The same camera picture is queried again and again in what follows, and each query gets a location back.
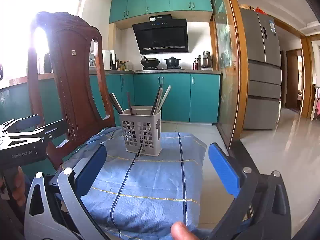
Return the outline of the person's left hand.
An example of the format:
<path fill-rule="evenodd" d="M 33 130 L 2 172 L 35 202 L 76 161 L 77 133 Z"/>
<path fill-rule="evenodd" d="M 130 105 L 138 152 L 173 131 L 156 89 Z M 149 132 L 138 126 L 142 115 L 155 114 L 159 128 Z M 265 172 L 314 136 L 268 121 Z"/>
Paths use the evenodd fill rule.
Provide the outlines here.
<path fill-rule="evenodd" d="M 16 200 L 16 203 L 19 207 L 22 207 L 25 204 L 25 177 L 23 170 L 20 166 L 17 167 L 18 173 L 14 179 L 14 190 L 12 192 L 12 197 Z"/>

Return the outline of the person's right hand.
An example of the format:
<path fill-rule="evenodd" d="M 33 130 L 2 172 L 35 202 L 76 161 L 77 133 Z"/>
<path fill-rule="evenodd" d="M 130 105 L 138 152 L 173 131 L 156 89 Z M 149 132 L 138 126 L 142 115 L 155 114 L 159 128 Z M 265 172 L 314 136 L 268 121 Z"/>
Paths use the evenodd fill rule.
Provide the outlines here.
<path fill-rule="evenodd" d="M 199 240 L 182 222 L 176 222 L 171 226 L 173 240 Z"/>

